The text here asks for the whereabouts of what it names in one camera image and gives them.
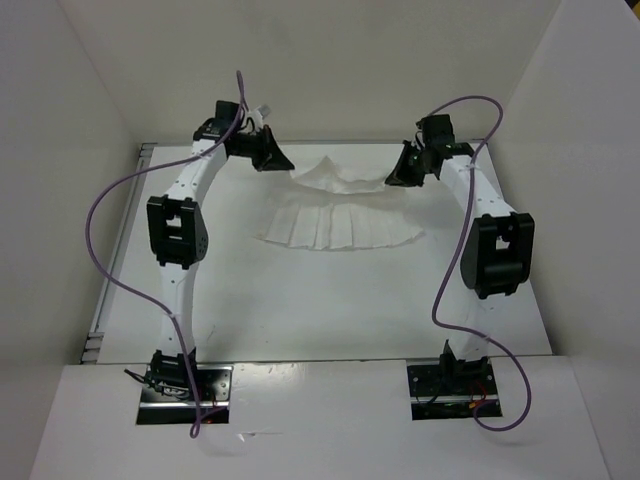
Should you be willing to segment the white pleated skirt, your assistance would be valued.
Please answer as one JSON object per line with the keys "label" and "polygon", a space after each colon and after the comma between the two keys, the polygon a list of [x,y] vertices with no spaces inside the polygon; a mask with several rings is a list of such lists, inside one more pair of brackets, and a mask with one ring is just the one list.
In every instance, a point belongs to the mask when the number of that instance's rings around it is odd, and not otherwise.
{"label": "white pleated skirt", "polygon": [[325,155],[282,172],[255,237],[289,249],[354,251],[404,246],[424,234],[387,165],[339,163]]}

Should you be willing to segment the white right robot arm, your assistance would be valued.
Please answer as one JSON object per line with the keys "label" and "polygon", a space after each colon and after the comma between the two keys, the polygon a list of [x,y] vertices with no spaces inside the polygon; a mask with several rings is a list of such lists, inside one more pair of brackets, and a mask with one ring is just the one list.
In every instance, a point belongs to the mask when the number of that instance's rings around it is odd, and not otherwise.
{"label": "white right robot arm", "polygon": [[477,165],[477,151],[456,141],[449,115],[426,116],[417,128],[420,138],[403,143],[385,184],[421,187],[433,175],[464,211],[463,245],[454,251],[451,271],[472,293],[471,307],[446,340],[438,369],[439,386],[459,393],[487,371],[493,322],[529,278],[535,222],[493,187]]}

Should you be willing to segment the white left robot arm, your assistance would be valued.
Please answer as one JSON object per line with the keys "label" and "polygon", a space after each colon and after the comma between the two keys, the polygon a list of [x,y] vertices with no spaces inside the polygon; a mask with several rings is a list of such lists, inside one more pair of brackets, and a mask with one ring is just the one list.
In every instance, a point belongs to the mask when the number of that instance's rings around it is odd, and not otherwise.
{"label": "white left robot arm", "polygon": [[190,156],[177,179],[146,203],[164,319],[145,382],[176,399],[194,399],[199,387],[193,298],[197,271],[209,247],[202,206],[215,176],[231,156],[250,160],[258,172],[294,168],[265,122],[269,113],[266,105],[250,110],[245,102],[217,102],[215,115],[194,132]]}

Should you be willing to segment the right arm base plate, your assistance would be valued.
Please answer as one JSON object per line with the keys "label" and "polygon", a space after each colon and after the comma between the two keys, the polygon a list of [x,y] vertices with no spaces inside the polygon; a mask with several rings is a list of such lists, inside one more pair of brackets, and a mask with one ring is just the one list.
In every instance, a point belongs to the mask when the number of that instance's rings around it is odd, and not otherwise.
{"label": "right arm base plate", "polygon": [[445,376],[434,362],[407,365],[408,390],[413,421],[499,418],[502,410],[490,363],[475,372]]}

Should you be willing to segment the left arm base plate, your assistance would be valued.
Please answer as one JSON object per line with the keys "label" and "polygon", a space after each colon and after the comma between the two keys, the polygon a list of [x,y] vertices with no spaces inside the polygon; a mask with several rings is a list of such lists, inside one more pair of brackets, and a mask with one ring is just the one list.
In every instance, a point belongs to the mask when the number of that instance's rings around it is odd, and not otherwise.
{"label": "left arm base plate", "polygon": [[[233,379],[232,365],[199,365],[195,374],[204,425],[228,424]],[[143,386],[136,424],[188,425],[196,420],[193,395],[185,387]]]}

